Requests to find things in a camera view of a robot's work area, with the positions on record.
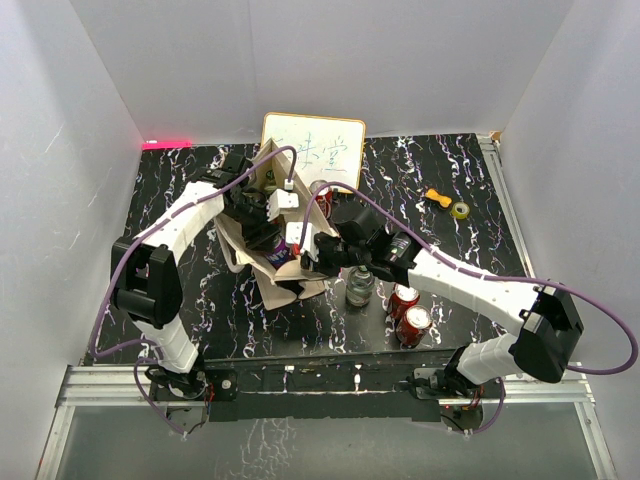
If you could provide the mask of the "cream canvas tote bag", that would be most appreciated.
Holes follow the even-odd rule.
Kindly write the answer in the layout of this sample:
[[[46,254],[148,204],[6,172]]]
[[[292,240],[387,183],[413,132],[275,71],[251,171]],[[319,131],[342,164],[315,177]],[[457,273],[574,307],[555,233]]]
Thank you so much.
[[[292,156],[277,149],[269,140],[251,160],[229,156],[224,161],[225,173],[260,167],[224,195],[225,210],[214,220],[228,267],[251,268],[268,310],[325,292],[325,276],[304,267],[292,247],[309,253],[316,233],[334,235]]]

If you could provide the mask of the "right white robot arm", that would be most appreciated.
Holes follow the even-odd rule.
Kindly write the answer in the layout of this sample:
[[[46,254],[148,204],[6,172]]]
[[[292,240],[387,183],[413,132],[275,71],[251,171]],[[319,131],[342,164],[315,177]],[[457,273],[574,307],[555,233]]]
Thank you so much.
[[[364,266],[380,280],[451,300],[493,321],[504,334],[458,348],[429,378],[433,390],[466,397],[489,380],[524,373],[559,382],[584,327],[570,296],[529,279],[492,280],[490,272],[420,242],[405,229],[388,231],[358,201],[333,211],[334,235],[306,224],[300,249],[306,268],[335,276]]]

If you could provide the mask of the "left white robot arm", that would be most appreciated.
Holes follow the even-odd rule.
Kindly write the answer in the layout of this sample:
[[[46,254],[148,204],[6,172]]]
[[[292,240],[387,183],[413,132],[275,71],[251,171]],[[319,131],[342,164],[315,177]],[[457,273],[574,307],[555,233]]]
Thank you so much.
[[[153,225],[112,247],[111,304],[153,343],[160,366],[173,372],[172,387],[186,399],[204,392],[207,376],[194,366],[198,349],[179,318],[178,264],[195,237],[220,215],[240,225],[246,246],[270,249],[277,227],[268,220],[266,197],[254,186],[256,170],[249,159],[232,154],[218,168],[199,170]]]

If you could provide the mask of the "clear glass bottle green cap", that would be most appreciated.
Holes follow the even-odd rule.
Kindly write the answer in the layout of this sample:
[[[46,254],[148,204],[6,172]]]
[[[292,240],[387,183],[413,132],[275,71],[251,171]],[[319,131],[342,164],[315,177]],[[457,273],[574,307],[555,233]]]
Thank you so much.
[[[264,193],[269,196],[278,188],[275,174],[272,170],[268,170],[265,174]]]

